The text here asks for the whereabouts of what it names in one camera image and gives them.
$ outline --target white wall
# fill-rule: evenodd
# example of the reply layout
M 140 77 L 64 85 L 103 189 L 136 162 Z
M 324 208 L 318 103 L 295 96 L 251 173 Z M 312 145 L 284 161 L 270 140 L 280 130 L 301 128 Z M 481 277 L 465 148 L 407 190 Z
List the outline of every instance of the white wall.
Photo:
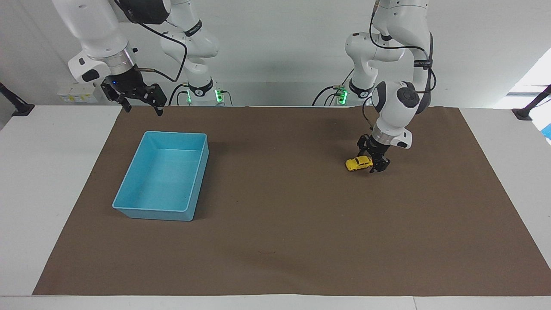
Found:
M 208 60 L 237 104 L 308 105 L 352 68 L 347 36 L 367 31 L 373 0 L 197 0 L 204 26 L 222 47 Z M 493 106 L 551 47 L 546 0 L 432 0 L 439 86 L 433 105 Z M 159 30 L 169 25 L 156 26 Z M 159 39 L 123 24 L 138 62 L 174 76 Z M 0 1 L 0 81 L 27 101 L 61 104 L 57 83 L 71 82 L 65 62 L 80 51 L 49 0 Z M 381 66 L 383 79 L 411 79 L 410 55 Z M 148 82 L 160 82 L 146 73 Z M 162 83 L 170 93 L 171 83 Z

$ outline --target black band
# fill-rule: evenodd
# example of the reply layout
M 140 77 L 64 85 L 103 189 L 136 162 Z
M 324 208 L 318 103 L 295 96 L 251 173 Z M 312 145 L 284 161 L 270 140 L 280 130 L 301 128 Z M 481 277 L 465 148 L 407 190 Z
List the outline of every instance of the black band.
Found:
M 186 37 L 190 37 L 194 34 L 196 34 L 197 32 L 199 32 L 199 30 L 201 30 L 201 28 L 203 28 L 203 22 L 201 20 L 199 20 L 197 22 L 197 24 L 195 26 L 193 26 L 193 28 L 191 28 L 190 30 L 188 31 L 184 31 L 183 33 L 186 35 Z
M 373 87 L 369 89 L 358 88 L 352 83 L 352 80 L 350 80 L 350 82 L 348 83 L 348 87 L 354 94 L 358 95 L 358 98 L 360 99 L 367 98 L 369 96 L 369 93 L 371 93 L 371 90 L 373 89 Z
M 193 92 L 193 94 L 197 97 L 204 97 L 209 90 L 212 89 L 214 86 L 214 81 L 210 79 L 210 82 L 202 87 L 193 87 L 190 85 L 190 90 Z
M 432 60 L 416 60 L 413 62 L 414 68 L 419 68 L 419 67 L 432 68 L 432 66 L 433 66 Z

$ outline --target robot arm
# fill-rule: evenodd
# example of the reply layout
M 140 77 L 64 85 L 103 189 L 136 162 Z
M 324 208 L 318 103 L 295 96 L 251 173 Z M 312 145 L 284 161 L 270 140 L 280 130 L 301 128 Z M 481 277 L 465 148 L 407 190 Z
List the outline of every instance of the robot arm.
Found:
M 105 78 L 101 87 L 107 98 L 117 101 L 125 111 L 127 98 L 151 105 L 160 116 L 166 96 L 158 84 L 148 86 L 136 64 L 134 49 L 120 30 L 118 20 L 107 0 L 52 0 L 71 33 L 80 40 L 83 51 L 69 61 L 69 69 L 79 83 Z M 144 18 L 165 20 L 168 0 L 149 1 Z
M 382 46 L 394 47 L 399 44 L 389 36 L 373 35 L 373 40 Z M 379 70 L 373 68 L 372 61 L 398 61 L 404 55 L 404 50 L 388 50 L 371 43 L 369 33 L 351 34 L 346 42 L 346 53 L 354 61 L 352 79 L 346 85 L 349 94 L 354 94 L 348 100 L 356 105 L 362 104 L 375 87 Z
M 412 134 L 405 127 L 430 105 L 433 40 L 426 23 L 428 2 L 381 0 L 375 3 L 372 23 L 381 33 L 379 38 L 394 39 L 412 52 L 414 76 L 412 82 L 381 82 L 371 92 L 380 116 L 372 134 L 362 136 L 358 146 L 360 155 L 367 152 L 373 158 L 372 172 L 388 167 L 390 161 L 385 153 L 390 146 L 411 147 Z
M 218 104 L 221 99 L 217 83 L 203 60 L 218 54 L 220 46 L 218 39 L 203 28 L 202 21 L 193 9 L 192 0 L 171 0 L 168 22 L 178 29 L 169 31 L 165 35 L 188 47 L 188 53 L 185 54 L 180 44 L 161 39 L 161 47 L 165 54 L 178 63 L 185 61 L 184 71 L 190 88 L 188 101 L 199 105 Z

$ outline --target white table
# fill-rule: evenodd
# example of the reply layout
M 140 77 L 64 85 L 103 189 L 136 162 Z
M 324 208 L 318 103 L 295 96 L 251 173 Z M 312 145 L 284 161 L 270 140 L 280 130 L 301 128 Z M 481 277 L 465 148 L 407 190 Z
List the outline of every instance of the white table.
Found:
M 12 296 L 0 309 L 551 309 L 551 297 L 13 297 L 32 294 L 119 111 L 37 106 L 0 131 L 0 296 Z M 510 111 L 462 112 L 551 265 L 551 146 Z

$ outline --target window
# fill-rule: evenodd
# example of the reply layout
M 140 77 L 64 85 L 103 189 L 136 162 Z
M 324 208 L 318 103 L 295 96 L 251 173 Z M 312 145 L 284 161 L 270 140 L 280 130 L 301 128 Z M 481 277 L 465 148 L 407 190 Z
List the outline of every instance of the window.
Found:
M 547 85 L 551 84 L 551 50 L 547 51 L 538 62 L 526 73 L 526 75 L 509 91 L 509 94 L 500 100 L 494 109 L 515 109 L 524 108 L 537 95 L 539 95 Z M 545 135 L 546 127 L 551 124 L 551 96 L 544 99 L 540 106 L 534 108 L 530 117 L 534 120 L 534 125 Z

